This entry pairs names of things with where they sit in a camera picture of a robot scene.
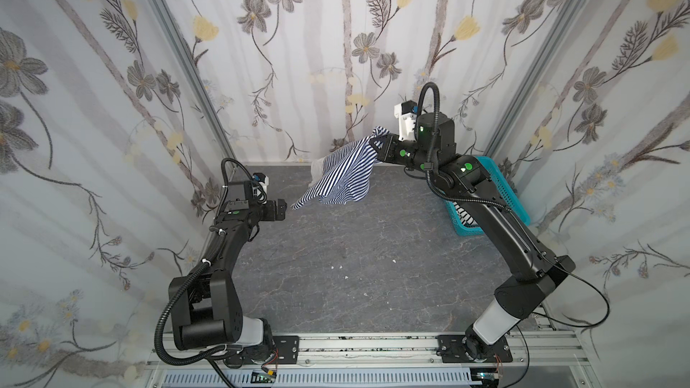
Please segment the blue striped tank top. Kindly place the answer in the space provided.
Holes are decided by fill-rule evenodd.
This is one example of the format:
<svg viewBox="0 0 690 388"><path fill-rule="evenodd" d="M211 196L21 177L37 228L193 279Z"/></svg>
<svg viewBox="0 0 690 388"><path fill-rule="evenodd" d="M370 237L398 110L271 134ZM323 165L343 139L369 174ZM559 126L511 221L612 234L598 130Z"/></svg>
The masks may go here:
<svg viewBox="0 0 690 388"><path fill-rule="evenodd" d="M299 210L310 202L322 205L346 205L358 202L368 195L369 182L377 160L380 138L390 132L381 127L369 136L350 142L321 159L312 162L312 182L305 194L292 206Z"/></svg>

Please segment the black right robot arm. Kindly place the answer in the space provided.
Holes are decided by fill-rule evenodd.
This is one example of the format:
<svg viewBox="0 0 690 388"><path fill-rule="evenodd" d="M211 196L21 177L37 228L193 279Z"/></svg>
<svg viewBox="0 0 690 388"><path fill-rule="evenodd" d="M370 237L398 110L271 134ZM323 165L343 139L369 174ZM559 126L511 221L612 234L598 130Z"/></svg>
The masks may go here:
<svg viewBox="0 0 690 388"><path fill-rule="evenodd" d="M423 172L432 193L458 204L478 224L501 254L510 277L494 291L494 299L466 330L460 357L482 362L503 349L506 334L524 321L575 269L539 242L504 199L497 181L474 156L458 154L445 115L423 114L415 139L397 135L370 142L377 159Z"/></svg>

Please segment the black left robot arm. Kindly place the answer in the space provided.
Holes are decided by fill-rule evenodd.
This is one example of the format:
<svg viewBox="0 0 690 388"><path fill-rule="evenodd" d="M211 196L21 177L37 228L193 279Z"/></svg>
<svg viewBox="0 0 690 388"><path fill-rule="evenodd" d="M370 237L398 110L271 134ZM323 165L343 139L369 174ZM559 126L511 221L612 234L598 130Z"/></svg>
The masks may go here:
<svg viewBox="0 0 690 388"><path fill-rule="evenodd" d="M156 353L166 363L181 366L214 357L238 366L273 358L269 323L244 315L233 282L240 253L258 235L260 223L286 216L287 203L269 200L262 180L258 174L224 186L201 260L171 281L155 333Z"/></svg>

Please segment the black striped tank top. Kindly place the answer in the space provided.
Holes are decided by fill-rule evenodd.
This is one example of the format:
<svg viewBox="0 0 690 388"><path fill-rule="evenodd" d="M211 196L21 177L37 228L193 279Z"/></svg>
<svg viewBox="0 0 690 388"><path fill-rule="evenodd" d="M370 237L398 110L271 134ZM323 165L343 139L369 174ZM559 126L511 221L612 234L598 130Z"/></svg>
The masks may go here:
<svg viewBox="0 0 690 388"><path fill-rule="evenodd" d="M474 218L465 209L461 208L458 203L454 202L453 206L456 210L456 214L460 221L460 224L463 227L472 228L477 226L476 222L474 221Z"/></svg>

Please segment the teal plastic basket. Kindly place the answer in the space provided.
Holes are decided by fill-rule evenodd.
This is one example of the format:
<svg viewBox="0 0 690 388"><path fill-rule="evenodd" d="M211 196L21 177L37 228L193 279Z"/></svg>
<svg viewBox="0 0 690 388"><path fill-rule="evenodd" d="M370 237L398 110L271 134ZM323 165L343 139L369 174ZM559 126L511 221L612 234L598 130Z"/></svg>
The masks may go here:
<svg viewBox="0 0 690 388"><path fill-rule="evenodd" d="M504 177L497 163L495 163L492 158L488 156L477 156L476 159L490 174L496 192L500 196L498 202L504 206L508 206L526 226L529 226L531 224L530 215L528 215L528 212L524 208L518 196L510 187L508 180ZM472 228L465 228L460 224L453 203L454 202L445 201L445 207L456 234L459 236L482 235L483 229L481 229L477 223L477 226Z"/></svg>

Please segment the aluminium corner post left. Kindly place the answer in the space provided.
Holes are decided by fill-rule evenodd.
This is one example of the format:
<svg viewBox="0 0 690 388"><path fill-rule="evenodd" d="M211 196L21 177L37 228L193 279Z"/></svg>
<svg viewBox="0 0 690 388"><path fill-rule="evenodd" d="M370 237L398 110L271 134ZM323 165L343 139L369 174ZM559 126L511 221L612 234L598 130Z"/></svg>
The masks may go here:
<svg viewBox="0 0 690 388"><path fill-rule="evenodd" d="M196 98L197 104L201 108L202 115L210 126L210 130L215 140L217 141L220 150L224 157L235 158L235 152L228 141L225 130L222 127L221 121L217 116L214 105L208 97L207 91L203 86L201 76L197 66L194 64L192 51L188 48L183 34L181 33L179 24L172 14L169 6L165 0L147 0L149 5L153 8L153 14L156 21L161 26L165 39L174 54L178 64L181 66L185 77L187 78L192 93Z"/></svg>

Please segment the aluminium corner post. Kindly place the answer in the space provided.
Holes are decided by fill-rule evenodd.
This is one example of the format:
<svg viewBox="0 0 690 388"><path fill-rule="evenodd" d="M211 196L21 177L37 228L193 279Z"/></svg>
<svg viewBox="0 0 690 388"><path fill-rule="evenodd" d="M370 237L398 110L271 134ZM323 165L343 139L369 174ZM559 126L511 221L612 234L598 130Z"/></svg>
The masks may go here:
<svg viewBox="0 0 690 388"><path fill-rule="evenodd" d="M501 144L504 143L511 129L515 126L522 114L529 97L537 87L537 83L546 72L550 62L555 57L559 48L564 44L569 30L575 24L578 14L587 4L588 0L565 0L561 10L557 13L552 28L547 33L546 39L537 50L534 60L528 67L525 77L514 93L506 111L494 128L494 133L484 151L486 156L498 154Z"/></svg>
<svg viewBox="0 0 690 388"><path fill-rule="evenodd" d="M201 76L197 66L194 64L192 51L188 48L183 34L181 33L179 24L172 14L169 6L165 0L147 0L149 5L153 8L153 14L156 21L161 26L165 39L174 54L178 64L181 66L185 77L187 78L192 93L196 98L197 104L201 108L202 115L210 126L210 130L215 140L217 141L220 150L224 157L235 158L235 152L228 141L225 130L222 127L221 121L217 116L214 105L208 97L207 91L203 86Z"/></svg>

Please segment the aluminium corner post right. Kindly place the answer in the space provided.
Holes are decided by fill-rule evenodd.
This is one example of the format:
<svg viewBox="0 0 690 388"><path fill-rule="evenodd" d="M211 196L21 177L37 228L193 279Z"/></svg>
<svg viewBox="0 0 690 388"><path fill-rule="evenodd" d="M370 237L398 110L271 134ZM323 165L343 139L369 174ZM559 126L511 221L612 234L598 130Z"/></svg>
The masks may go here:
<svg viewBox="0 0 690 388"><path fill-rule="evenodd" d="M569 30L575 24L578 14L587 4L588 0L565 0L561 10L557 13L552 28L547 33L546 39L537 50L534 60L528 67L525 77L514 93L506 111L494 128L494 133L484 151L486 156L498 154L501 144L504 143L511 129L515 126L522 114L529 97L537 87L537 83L546 72L550 62L555 57L559 48L564 44Z"/></svg>

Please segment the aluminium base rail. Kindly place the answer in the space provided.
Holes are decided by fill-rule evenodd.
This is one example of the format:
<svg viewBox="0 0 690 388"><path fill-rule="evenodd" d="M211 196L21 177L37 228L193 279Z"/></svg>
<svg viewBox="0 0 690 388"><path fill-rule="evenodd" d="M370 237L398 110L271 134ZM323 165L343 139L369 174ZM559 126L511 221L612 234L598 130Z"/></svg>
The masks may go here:
<svg viewBox="0 0 690 388"><path fill-rule="evenodd" d="M569 331L513 330L488 359L465 355L461 334L434 332L277 334L279 368L441 368L577 366L589 359Z"/></svg>

